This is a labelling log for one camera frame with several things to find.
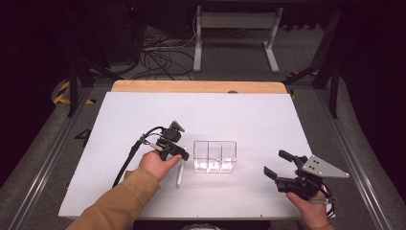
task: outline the person's left hand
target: person's left hand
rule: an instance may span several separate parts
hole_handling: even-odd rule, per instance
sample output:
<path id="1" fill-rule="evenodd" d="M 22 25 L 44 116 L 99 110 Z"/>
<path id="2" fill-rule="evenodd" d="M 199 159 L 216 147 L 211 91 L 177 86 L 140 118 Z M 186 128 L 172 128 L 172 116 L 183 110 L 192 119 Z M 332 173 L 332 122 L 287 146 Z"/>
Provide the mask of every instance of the person's left hand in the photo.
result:
<path id="1" fill-rule="evenodd" d="M 161 160 L 159 153 L 154 150 L 143 155 L 140 161 L 140 168 L 147 170 L 151 173 L 158 181 L 164 179 L 168 171 L 172 169 L 180 160 L 182 155 L 178 154 L 173 156 L 168 161 Z"/>

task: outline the white marker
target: white marker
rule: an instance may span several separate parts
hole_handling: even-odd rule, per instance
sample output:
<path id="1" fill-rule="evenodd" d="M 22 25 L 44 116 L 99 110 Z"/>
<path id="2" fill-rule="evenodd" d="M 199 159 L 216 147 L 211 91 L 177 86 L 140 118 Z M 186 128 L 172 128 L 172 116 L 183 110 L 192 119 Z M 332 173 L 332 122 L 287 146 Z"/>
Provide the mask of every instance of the white marker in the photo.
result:
<path id="1" fill-rule="evenodd" d="M 180 160 L 180 166 L 179 166 L 179 174 L 178 178 L 176 180 L 176 189 L 180 188 L 180 185 L 182 184 L 182 177 L 183 177 L 183 170 L 185 169 L 185 161 L 183 159 Z"/>

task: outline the black cable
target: black cable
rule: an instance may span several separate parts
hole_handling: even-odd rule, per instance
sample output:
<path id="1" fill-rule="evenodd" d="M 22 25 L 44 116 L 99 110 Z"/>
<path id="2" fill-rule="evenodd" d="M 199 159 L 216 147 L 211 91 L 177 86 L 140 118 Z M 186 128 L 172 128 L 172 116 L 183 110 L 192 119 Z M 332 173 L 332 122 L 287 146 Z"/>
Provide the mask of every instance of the black cable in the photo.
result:
<path id="1" fill-rule="evenodd" d="M 122 168 L 120 169 L 119 174 L 117 175 L 116 179 L 114 180 L 114 183 L 113 183 L 113 187 L 112 187 L 112 188 L 116 187 L 116 186 L 119 184 L 119 181 L 120 181 L 120 179 L 122 178 L 125 169 L 127 168 L 128 164 L 131 162 L 131 160 L 132 160 L 132 158 L 134 157 L 134 155 L 135 155 L 135 153 L 137 152 L 137 150 L 140 148 L 141 144 L 143 144 L 144 141 L 145 141 L 145 139 L 146 139 L 148 136 L 150 136 L 151 133 L 152 133 L 154 130 L 156 130 L 156 129 L 164 130 L 165 128 L 162 127 L 162 126 L 157 126 L 157 127 L 153 128 L 153 129 L 151 129 L 150 131 L 148 131 L 146 134 L 143 134 L 143 135 L 140 137 L 140 139 L 139 139 L 139 140 L 134 144 L 134 146 L 131 148 L 131 151 L 129 152 L 129 154 L 128 154 L 128 156 L 127 156 L 127 158 L 126 158 L 126 160 L 125 160 L 125 162 L 124 162 L 124 164 L 123 164 L 123 166 L 122 166 Z"/>

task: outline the jacket sleeve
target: jacket sleeve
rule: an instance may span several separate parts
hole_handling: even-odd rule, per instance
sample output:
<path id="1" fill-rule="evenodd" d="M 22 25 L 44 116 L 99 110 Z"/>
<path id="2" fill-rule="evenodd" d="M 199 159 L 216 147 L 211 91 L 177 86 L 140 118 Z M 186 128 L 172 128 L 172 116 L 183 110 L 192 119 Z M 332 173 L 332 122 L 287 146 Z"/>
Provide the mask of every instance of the jacket sleeve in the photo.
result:
<path id="1" fill-rule="evenodd" d="M 159 189 L 159 182 L 148 171 L 139 168 L 85 209 L 67 229 L 125 229 Z"/>

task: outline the metal frame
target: metal frame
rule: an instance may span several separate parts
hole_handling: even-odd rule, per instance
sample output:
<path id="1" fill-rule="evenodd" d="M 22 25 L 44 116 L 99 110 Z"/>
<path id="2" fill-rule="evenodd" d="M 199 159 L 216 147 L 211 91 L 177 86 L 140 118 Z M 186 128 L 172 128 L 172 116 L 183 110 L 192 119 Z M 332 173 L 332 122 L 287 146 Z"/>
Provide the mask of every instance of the metal frame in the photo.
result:
<path id="1" fill-rule="evenodd" d="M 271 34 L 267 41 L 263 41 L 263 48 L 268 57 L 272 73 L 280 72 L 272 45 L 275 41 L 278 26 L 281 21 L 283 8 L 278 8 L 276 12 L 267 13 L 247 13 L 247 12 L 205 12 L 197 6 L 196 12 L 196 46 L 194 49 L 193 71 L 199 72 L 202 59 L 202 28 L 257 28 L 271 29 Z"/>

